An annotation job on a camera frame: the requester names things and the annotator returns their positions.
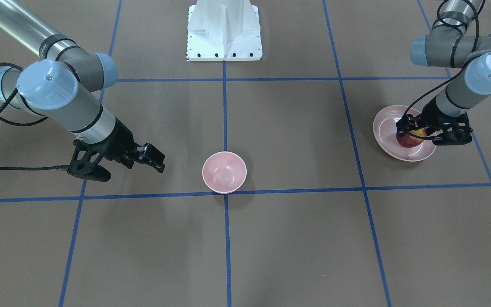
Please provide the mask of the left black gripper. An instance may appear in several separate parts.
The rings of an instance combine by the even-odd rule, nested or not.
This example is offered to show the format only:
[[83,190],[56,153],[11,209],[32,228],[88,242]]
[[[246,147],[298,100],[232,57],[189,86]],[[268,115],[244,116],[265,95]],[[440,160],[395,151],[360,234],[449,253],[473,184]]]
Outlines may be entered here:
[[457,126],[462,121],[462,113],[457,116],[449,116],[441,111],[437,105],[436,98],[431,99],[420,113],[420,124],[413,115],[406,113],[396,122],[397,137],[411,136],[417,137],[417,133],[424,128],[425,138],[434,138],[438,131],[451,131],[453,126]]

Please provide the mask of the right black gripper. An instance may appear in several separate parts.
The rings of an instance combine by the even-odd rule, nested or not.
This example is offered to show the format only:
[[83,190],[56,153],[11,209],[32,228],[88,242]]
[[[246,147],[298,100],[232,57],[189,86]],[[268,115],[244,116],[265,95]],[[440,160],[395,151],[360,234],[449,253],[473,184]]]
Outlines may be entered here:
[[[115,161],[125,167],[132,167],[136,162],[141,165],[148,165],[158,173],[164,172],[165,155],[150,143],[146,143],[143,146],[136,143],[133,133],[117,118],[108,142],[106,149],[107,160]],[[135,151],[138,154],[137,159],[132,159],[127,155]]]

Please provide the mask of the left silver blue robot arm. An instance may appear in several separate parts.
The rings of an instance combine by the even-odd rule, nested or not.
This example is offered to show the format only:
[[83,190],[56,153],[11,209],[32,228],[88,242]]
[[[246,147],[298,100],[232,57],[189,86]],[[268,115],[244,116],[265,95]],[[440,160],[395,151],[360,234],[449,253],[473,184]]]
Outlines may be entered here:
[[467,112],[491,95],[491,33],[479,34],[483,0],[444,0],[428,35],[415,39],[410,58],[426,67],[457,68],[458,73],[438,86],[417,116],[405,111],[397,122],[397,136],[435,145],[463,145],[472,141]]

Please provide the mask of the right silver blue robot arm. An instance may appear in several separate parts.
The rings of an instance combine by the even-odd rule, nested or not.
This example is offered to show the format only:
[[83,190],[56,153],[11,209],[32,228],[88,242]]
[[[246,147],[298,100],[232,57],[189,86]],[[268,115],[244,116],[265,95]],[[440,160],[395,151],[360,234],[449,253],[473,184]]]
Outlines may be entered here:
[[139,163],[164,171],[165,155],[150,143],[136,143],[133,133],[93,95],[118,80],[109,55],[88,53],[16,0],[0,0],[0,29],[39,55],[25,68],[0,63],[0,121],[19,126],[1,116],[13,107],[39,117],[25,126],[52,119],[75,136],[70,163],[48,170],[99,182],[111,178],[102,159],[128,169]]

